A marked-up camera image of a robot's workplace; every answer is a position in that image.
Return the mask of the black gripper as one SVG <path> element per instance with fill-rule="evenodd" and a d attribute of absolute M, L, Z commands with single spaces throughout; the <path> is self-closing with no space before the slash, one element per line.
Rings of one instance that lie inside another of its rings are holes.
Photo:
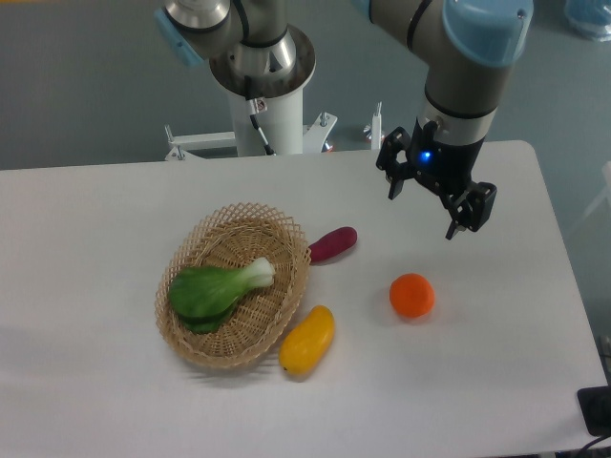
<path fill-rule="evenodd" d="M 411 137 L 397 127 L 383 140 L 375 165 L 385 173 L 390 200 L 410 179 L 439 196 L 451 217 L 445 238 L 452 240 L 458 232 L 476 233 L 488 222 L 497 188 L 472 180 L 482 139 L 468 145 L 449 145 L 434 138 L 438 131 L 432 121 L 424 125 L 416 121 Z"/>

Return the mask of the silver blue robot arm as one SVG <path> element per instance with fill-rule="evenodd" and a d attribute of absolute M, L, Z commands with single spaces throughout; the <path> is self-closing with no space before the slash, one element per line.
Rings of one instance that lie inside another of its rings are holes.
<path fill-rule="evenodd" d="M 472 169 L 524 50 L 533 3 L 361 1 L 358 8 L 429 68 L 413 129 L 381 139 L 376 165 L 390 197 L 413 179 L 449 212 L 450 235 L 479 230 L 496 188 L 474 182 Z M 316 56 L 288 22 L 286 2 L 167 1 L 154 17 L 183 64 L 209 64 L 228 96 L 240 156 L 306 150 L 303 90 Z"/>

